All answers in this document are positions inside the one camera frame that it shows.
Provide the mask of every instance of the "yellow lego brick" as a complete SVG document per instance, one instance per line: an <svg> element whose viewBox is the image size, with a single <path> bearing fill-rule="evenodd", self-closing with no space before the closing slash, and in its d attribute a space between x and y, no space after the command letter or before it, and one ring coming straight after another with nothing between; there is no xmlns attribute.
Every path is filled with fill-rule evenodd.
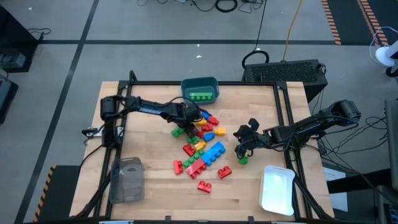
<svg viewBox="0 0 398 224"><path fill-rule="evenodd" d="M199 126L203 126L205 124L207 124L207 120L205 120L205 119L203 119L201 121L198 121L198 122L195 122L195 125L199 125Z"/></svg>
<svg viewBox="0 0 398 224"><path fill-rule="evenodd" d="M206 143L204 141L199 142L198 144L194 145L195 149L199 151L200 149L203 149L206 146Z"/></svg>
<svg viewBox="0 0 398 224"><path fill-rule="evenodd" d="M214 133L215 133L216 135L225 135L225 132L226 132L225 128L216 128L216 129L214 130Z"/></svg>

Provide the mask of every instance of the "yellow cable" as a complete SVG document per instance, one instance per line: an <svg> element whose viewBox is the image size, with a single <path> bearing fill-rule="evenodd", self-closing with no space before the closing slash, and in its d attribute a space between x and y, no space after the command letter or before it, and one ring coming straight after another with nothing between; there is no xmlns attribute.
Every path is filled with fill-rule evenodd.
<svg viewBox="0 0 398 224"><path fill-rule="evenodd" d="M287 46L289 44L290 31L292 30L292 27L293 27L293 24L294 24L294 20L296 20L297 14L299 13L299 10L300 10L300 7L301 7L301 3L303 3L303 0L300 0L300 3L298 4L297 10L296 10L296 14L294 14L293 21L292 21L292 23L290 24L290 27L289 27L289 32L287 33L286 44L285 44L285 53L284 53L283 60L285 60Z"/></svg>

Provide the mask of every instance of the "blue lego brick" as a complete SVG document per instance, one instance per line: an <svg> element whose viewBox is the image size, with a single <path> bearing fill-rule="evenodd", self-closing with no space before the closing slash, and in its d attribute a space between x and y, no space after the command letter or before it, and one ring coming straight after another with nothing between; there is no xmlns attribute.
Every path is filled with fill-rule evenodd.
<svg viewBox="0 0 398 224"><path fill-rule="evenodd" d="M208 120L211 116L210 114L206 113L206 112L201 112L201 115L203 116L203 118L205 118L206 120Z"/></svg>
<svg viewBox="0 0 398 224"><path fill-rule="evenodd" d="M221 142L217 142L201 156L201 159L203 160L203 162L205 162L206 165L210 166L224 152L224 145Z"/></svg>
<svg viewBox="0 0 398 224"><path fill-rule="evenodd" d="M203 140L205 140L205 142L208 142L210 140L212 140L214 138L215 134L214 133L207 133L204 135Z"/></svg>

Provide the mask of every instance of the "clear plastic container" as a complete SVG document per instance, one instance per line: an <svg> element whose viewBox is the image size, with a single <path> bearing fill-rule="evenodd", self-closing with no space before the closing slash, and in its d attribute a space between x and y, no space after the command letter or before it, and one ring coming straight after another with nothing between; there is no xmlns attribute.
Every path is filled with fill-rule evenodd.
<svg viewBox="0 0 398 224"><path fill-rule="evenodd" d="M121 159L112 164L111 203L135 202L144 198L144 166L138 157Z"/></svg>

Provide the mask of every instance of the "green plastic bin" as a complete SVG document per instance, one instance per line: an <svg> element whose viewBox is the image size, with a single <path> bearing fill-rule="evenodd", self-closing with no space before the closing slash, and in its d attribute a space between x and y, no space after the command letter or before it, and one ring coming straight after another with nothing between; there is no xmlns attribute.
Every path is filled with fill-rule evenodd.
<svg viewBox="0 0 398 224"><path fill-rule="evenodd" d="M183 97L194 101L198 105L214 103L219 95L218 82L215 77L188 78L181 82Z"/></svg>

